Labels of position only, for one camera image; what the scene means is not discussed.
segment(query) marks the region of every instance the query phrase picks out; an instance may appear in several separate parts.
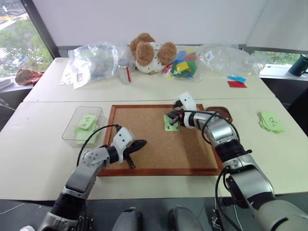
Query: wooden frame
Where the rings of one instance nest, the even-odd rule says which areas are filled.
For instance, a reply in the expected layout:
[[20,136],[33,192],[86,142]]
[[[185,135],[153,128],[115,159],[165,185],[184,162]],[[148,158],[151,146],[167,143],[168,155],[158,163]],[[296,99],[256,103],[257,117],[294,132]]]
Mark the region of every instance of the wooden frame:
[[[108,125],[114,123],[117,108],[173,108],[172,104],[162,105],[112,105]],[[197,104],[197,108],[203,111],[202,104]],[[110,145],[112,127],[106,131],[104,144]],[[218,168],[161,168],[161,169],[105,169],[98,176],[217,176],[223,169],[222,162],[214,149],[214,157]]]

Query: cork board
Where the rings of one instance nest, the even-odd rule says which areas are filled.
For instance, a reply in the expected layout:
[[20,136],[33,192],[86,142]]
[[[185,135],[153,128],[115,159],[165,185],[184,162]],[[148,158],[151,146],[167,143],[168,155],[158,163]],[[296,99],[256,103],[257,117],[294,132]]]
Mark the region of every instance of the cork board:
[[[99,176],[213,176],[221,171],[221,162],[201,132],[180,127],[165,131],[164,115],[173,105],[113,105],[108,124],[127,127],[136,139],[147,144],[130,156],[136,168],[128,163],[112,164]],[[110,145],[116,130],[108,128],[104,144]]]

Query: clear plastic bag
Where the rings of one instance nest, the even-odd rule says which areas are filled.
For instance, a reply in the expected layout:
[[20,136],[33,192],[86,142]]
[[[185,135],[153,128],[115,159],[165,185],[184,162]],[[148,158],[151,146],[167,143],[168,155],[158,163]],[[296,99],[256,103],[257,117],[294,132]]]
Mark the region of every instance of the clear plastic bag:
[[200,60],[196,55],[196,47],[177,46],[177,51],[176,59],[162,70],[162,74],[166,79],[200,81],[201,75],[198,70]]
[[252,54],[227,44],[204,44],[197,48],[200,60],[207,67],[226,76],[247,77],[259,74],[267,60],[266,55]]
[[89,82],[111,79],[118,75],[118,61],[127,59],[130,69],[135,68],[135,59],[127,45],[101,42],[68,51],[69,61],[61,84],[74,84],[74,89]]

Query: white blind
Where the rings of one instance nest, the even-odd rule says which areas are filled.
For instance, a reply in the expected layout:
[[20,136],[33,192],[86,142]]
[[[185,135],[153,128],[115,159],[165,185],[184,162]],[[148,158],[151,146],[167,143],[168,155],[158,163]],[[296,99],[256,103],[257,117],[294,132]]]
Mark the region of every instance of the white blind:
[[158,42],[247,43],[266,0],[33,0],[57,46]]
[[269,0],[247,46],[308,53],[308,0]]

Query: white table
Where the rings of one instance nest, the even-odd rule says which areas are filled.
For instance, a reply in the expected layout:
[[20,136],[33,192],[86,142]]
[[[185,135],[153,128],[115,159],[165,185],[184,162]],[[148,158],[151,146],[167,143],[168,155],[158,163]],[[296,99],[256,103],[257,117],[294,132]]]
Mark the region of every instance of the white table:
[[[143,101],[134,104],[170,104]],[[308,191],[308,139],[276,98],[197,100],[204,107],[225,106],[245,149],[270,179],[275,192]],[[78,148],[62,134],[78,106],[98,106],[108,117],[112,104],[132,102],[21,103],[0,133],[0,199],[55,200],[75,169]],[[286,132],[262,129],[257,114],[272,111]],[[217,177],[98,177],[89,199],[213,197]],[[221,196],[230,196],[222,184]]]
[[247,88],[230,88],[227,77],[205,70],[201,82],[167,80],[161,74],[146,75],[133,71],[132,84],[123,85],[118,78],[100,80],[77,90],[60,85],[68,58],[56,58],[24,102],[98,102],[174,100],[185,91],[195,99],[273,98],[275,95],[257,75],[245,82]]

